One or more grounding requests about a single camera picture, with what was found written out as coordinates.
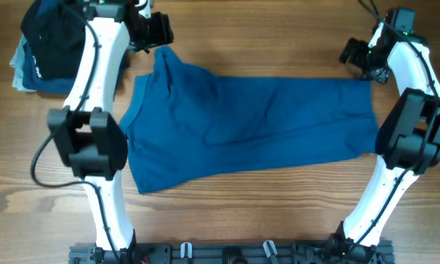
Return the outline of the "blue t-shirt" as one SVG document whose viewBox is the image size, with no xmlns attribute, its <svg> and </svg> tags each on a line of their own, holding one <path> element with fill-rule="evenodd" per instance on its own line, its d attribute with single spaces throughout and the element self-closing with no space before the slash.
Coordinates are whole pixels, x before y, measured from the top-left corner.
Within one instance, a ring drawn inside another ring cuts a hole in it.
<svg viewBox="0 0 440 264">
<path fill-rule="evenodd" d="M 141 194 L 200 177 L 375 151 L 371 86 L 346 78 L 217 76 L 168 47 L 137 76 L 120 126 Z"/>
</svg>

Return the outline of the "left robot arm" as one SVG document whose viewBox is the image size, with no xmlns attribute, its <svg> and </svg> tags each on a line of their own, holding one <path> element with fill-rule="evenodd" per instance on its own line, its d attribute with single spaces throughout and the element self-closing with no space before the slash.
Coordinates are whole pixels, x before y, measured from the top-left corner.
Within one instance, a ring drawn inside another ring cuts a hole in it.
<svg viewBox="0 0 440 264">
<path fill-rule="evenodd" d="M 122 169 L 125 134 L 114 120 L 120 65 L 128 51 L 149 51 L 173 41 L 167 15 L 152 1 L 84 1 L 84 50 L 76 79 L 61 109 L 48 113 L 50 139 L 73 185 L 82 185 L 96 240 L 70 248 L 69 263 L 141 263 L 143 254 L 125 209 Z"/>
</svg>

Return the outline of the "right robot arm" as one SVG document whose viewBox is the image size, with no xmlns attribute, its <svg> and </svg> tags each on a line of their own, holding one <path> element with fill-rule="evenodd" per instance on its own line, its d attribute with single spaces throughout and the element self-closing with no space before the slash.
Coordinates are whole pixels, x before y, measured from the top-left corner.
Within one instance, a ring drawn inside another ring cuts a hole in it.
<svg viewBox="0 0 440 264">
<path fill-rule="evenodd" d="M 427 39 L 414 33 L 415 12 L 395 7 L 381 17 L 374 3 L 364 8 L 377 20 L 372 39 L 349 39 L 339 61 L 358 67 L 365 81 L 395 77 L 399 99 L 376 136 L 370 182 L 323 247 L 323 259 L 339 263 L 382 262 L 385 223 L 408 188 L 440 162 L 440 83 Z"/>
</svg>

